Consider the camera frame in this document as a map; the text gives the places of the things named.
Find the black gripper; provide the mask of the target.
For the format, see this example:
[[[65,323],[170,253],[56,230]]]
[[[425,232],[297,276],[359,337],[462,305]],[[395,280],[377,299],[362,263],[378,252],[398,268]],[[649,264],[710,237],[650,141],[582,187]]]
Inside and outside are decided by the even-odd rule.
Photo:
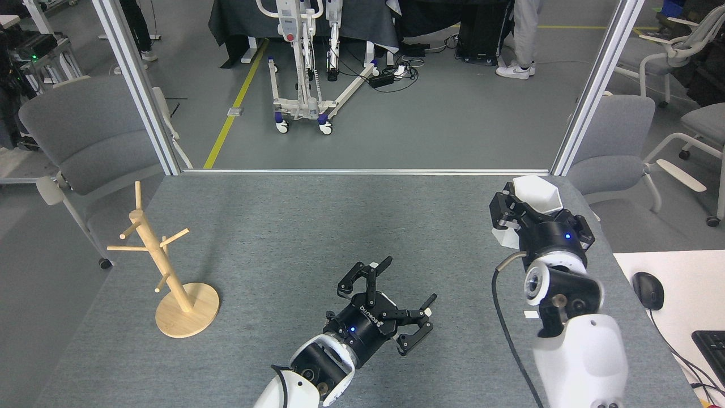
[[[342,343],[350,347],[356,356],[355,368],[360,369],[381,346],[397,333],[399,327],[415,324],[419,329],[412,335],[396,336],[399,354],[406,356],[425,336],[433,330],[429,318],[432,315],[430,305],[437,300],[437,294],[431,294],[419,309],[397,310],[396,304],[383,292],[376,291],[377,277],[392,262],[387,256],[381,263],[365,265],[358,261],[339,281],[337,296],[351,302],[339,313],[327,312],[324,333],[341,338]],[[366,279],[366,290],[352,297],[354,282],[360,277]],[[391,313],[391,320],[383,320],[383,313]]]
[[[536,211],[528,202],[515,194],[515,189],[503,189],[496,193],[489,204],[492,225],[496,230],[518,231],[519,249],[526,252],[522,263],[525,269],[537,258],[564,252],[582,264],[568,266],[570,270],[585,270],[585,251],[595,242],[587,219],[569,210],[558,214],[558,222],[544,221],[544,214]]]

